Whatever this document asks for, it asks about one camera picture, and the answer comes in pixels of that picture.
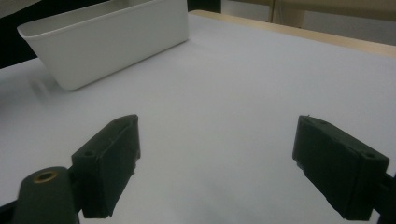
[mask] white plastic bin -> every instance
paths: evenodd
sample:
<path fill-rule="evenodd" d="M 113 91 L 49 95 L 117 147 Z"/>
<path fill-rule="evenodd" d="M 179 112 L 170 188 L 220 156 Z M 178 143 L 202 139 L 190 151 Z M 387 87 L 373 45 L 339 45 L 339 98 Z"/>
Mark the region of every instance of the white plastic bin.
<path fill-rule="evenodd" d="M 18 31 L 61 87 L 74 90 L 187 40 L 187 1 L 113 0 Z"/>

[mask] white tabletop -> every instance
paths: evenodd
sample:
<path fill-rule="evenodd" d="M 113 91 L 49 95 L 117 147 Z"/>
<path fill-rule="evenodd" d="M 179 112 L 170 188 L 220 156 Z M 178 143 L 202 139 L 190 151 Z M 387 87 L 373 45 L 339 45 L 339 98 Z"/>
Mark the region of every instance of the white tabletop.
<path fill-rule="evenodd" d="M 189 41 L 77 91 L 38 59 L 0 70 L 0 204 L 137 114 L 136 174 L 112 218 L 81 223 L 349 223 L 291 158 L 297 119 L 352 134 L 387 155 L 393 175 L 396 59 L 189 19 Z"/>

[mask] white container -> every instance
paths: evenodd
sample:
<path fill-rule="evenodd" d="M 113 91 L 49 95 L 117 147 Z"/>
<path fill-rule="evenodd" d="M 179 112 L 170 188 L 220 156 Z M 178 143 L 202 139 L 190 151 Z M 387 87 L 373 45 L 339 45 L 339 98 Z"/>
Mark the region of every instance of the white container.
<path fill-rule="evenodd" d="M 66 90 L 185 41 L 188 30 L 186 0 L 113 0 L 18 27 Z"/>

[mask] wooden edge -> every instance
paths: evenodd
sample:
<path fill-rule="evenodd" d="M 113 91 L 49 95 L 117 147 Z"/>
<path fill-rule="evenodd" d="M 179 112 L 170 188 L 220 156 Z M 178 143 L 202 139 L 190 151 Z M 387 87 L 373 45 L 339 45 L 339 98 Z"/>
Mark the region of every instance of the wooden edge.
<path fill-rule="evenodd" d="M 264 21 L 254 21 L 250 19 L 224 15 L 214 12 L 194 10 L 190 14 L 206 17 L 218 21 L 227 21 L 230 23 L 245 25 L 253 28 L 274 31 L 285 35 L 294 35 L 311 40 L 316 40 L 323 43 L 333 44 L 345 48 L 357 49 L 364 52 L 379 54 L 396 58 L 396 46 L 380 44 L 365 40 L 354 39 L 350 37 L 344 37 L 339 35 L 329 35 L 315 31 L 303 30 L 299 28 L 283 26 L 279 24 L 268 23 Z"/>

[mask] white table surface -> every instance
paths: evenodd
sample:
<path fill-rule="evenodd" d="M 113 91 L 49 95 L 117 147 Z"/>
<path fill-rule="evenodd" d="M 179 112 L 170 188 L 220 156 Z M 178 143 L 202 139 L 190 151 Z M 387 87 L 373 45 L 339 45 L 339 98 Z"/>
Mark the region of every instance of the white table surface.
<path fill-rule="evenodd" d="M 291 158 L 297 119 L 352 134 L 387 155 L 393 175 L 396 59 L 189 19 L 189 41 L 77 91 L 38 59 L 0 70 L 0 204 L 30 173 L 69 167 L 107 123 L 137 114 L 136 174 L 112 218 L 81 223 L 349 223 Z"/>

